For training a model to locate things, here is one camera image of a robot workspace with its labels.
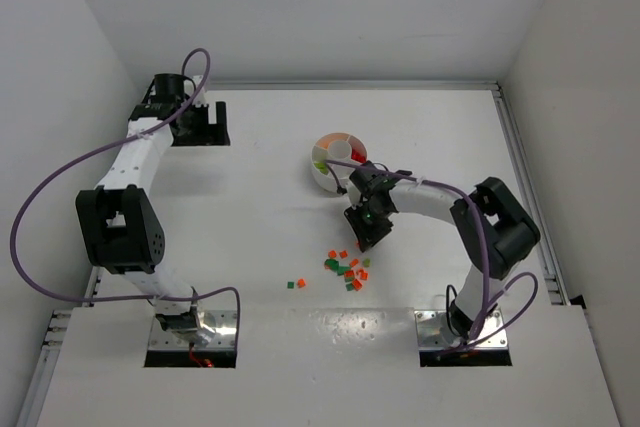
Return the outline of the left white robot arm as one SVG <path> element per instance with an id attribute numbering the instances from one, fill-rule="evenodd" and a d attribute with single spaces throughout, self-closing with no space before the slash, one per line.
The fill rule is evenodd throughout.
<path id="1" fill-rule="evenodd" d="M 183 74 L 157 74 L 128 119 L 127 138 L 107 174 L 75 200 L 88 258 L 148 295 L 163 330 L 199 342 L 213 319 L 195 288 L 163 264 L 167 241 L 149 192 L 169 148 L 230 145 L 226 105 L 207 104 Z"/>

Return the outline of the red half-round lego piece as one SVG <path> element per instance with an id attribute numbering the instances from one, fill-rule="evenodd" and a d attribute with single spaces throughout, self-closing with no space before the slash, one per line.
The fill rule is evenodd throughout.
<path id="1" fill-rule="evenodd" d="M 357 148 L 353 147 L 351 149 L 350 158 L 354 162 L 358 162 L 360 164 L 365 163 L 367 161 L 367 152 L 365 150 L 363 150 L 363 149 L 357 149 Z"/>

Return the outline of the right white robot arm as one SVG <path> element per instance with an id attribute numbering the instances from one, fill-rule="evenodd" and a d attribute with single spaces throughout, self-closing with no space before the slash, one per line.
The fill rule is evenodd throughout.
<path id="1" fill-rule="evenodd" d="M 539 243 L 538 226 L 499 178 L 488 177 L 466 194 L 457 187 L 388 171 L 367 161 L 340 189 L 349 197 L 344 216 L 366 252 L 391 233 L 393 214 L 416 214 L 454 226 L 471 267 L 445 308 L 457 339 L 478 338 L 481 322 L 508 288 L 511 272 Z"/>

